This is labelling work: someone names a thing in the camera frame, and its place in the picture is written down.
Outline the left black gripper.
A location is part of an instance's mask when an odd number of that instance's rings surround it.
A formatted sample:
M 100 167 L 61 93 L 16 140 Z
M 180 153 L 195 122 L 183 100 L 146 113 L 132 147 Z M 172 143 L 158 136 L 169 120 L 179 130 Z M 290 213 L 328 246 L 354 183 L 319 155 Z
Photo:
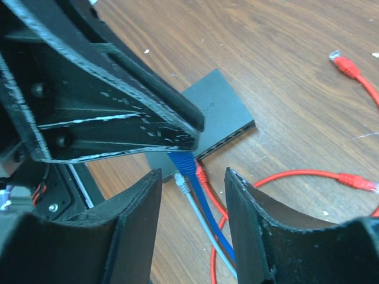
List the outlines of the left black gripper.
M 200 132 L 168 124 L 43 41 L 1 41 L 1 84 L 2 212 L 33 209 L 16 180 L 25 148 L 36 161 L 80 163 L 198 145 Z

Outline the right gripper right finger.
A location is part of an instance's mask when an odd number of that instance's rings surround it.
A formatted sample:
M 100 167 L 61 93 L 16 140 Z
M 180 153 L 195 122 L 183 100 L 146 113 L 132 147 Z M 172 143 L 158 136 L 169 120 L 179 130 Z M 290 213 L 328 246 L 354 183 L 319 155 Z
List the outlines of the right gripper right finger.
M 377 283 L 378 219 L 334 224 L 292 209 L 233 169 L 224 185 L 239 283 Z

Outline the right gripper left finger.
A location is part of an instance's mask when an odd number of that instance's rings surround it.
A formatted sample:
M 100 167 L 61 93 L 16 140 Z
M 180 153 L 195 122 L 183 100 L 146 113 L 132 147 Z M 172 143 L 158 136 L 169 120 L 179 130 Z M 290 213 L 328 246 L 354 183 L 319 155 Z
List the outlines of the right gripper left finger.
M 67 220 L 1 212 L 2 283 L 148 283 L 162 173 Z

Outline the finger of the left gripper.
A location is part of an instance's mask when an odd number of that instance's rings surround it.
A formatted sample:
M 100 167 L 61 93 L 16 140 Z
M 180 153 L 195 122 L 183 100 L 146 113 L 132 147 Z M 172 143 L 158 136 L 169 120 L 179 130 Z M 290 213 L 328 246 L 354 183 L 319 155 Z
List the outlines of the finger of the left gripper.
M 66 60 L 136 99 L 188 133 L 204 129 L 201 111 L 136 56 L 89 1 L 4 1 L 5 6 Z

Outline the black network switch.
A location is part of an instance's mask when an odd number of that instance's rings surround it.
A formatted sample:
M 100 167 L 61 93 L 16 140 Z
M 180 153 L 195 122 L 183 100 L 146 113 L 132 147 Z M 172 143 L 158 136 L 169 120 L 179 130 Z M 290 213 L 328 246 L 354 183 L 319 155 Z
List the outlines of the black network switch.
M 221 71 L 215 69 L 183 91 L 205 116 L 194 156 L 202 160 L 255 127 L 255 121 Z

